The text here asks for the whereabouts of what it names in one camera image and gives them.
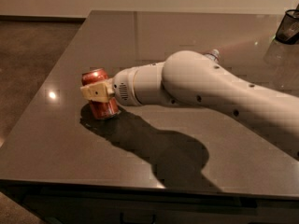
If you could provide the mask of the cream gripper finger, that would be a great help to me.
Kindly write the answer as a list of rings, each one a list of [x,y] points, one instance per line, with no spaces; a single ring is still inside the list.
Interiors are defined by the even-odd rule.
[[[111,79],[82,86],[80,90],[86,100],[100,103],[108,103],[115,95]]]

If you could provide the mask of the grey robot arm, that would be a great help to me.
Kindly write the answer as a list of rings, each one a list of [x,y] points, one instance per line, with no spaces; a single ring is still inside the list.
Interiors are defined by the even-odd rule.
[[[218,52],[183,50],[161,63],[126,68],[109,78],[103,69],[82,77],[83,97],[101,105],[101,117],[114,105],[206,107],[268,140],[293,158],[299,147],[299,98],[247,82],[218,63]]]

